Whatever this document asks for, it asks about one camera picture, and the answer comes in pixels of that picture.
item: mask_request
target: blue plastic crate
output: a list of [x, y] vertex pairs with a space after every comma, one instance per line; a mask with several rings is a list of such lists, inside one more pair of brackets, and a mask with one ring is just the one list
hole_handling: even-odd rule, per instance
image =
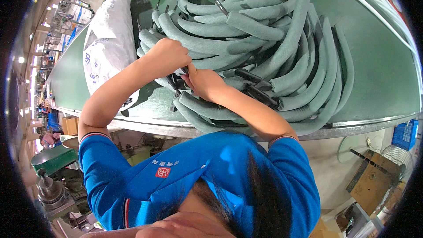
[[412, 119], [407, 123], [401, 123], [396, 126], [392, 137], [392, 144], [410, 151], [416, 143], [418, 124], [418, 120]]

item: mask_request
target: person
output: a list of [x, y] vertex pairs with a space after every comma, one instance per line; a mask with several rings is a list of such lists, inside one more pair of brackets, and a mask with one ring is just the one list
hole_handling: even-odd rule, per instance
[[51, 133], [51, 131], [47, 131], [44, 136], [40, 135], [40, 144], [46, 147], [52, 147], [55, 143], [60, 141], [60, 133], [55, 132]]
[[[179, 41], [162, 39], [85, 103], [80, 164], [90, 209], [107, 232], [84, 238], [308, 237], [320, 200], [295, 131], [271, 108], [191, 62]], [[269, 142], [268, 152], [246, 135], [222, 131], [130, 166], [106, 126], [132, 93], [184, 66], [194, 93], [240, 115]]]

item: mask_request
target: hair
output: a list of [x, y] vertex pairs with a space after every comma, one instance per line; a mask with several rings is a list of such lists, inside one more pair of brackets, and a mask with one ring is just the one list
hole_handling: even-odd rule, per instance
[[[251, 205], [254, 206], [252, 237], [289, 237], [291, 230], [291, 202], [288, 194], [283, 191], [281, 184], [275, 180], [268, 167], [259, 169], [252, 153], [248, 153], [248, 177], [252, 194]], [[193, 191], [209, 208], [225, 222], [227, 229], [237, 238], [244, 238], [240, 227], [235, 223], [222, 189], [216, 186], [219, 199], [210, 190], [203, 179], [199, 179], [193, 186]], [[165, 208], [157, 215], [156, 220], [162, 220], [175, 214], [179, 206]]]

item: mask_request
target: sleeve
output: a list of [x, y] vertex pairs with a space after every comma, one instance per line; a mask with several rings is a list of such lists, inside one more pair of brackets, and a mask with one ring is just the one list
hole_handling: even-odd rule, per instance
[[303, 147], [290, 136], [281, 137], [271, 143], [267, 158], [286, 179], [291, 196], [291, 237], [308, 237], [320, 217], [320, 197]]
[[98, 132], [81, 139], [79, 160], [91, 211], [106, 230], [124, 228], [123, 174], [131, 165], [110, 138]]

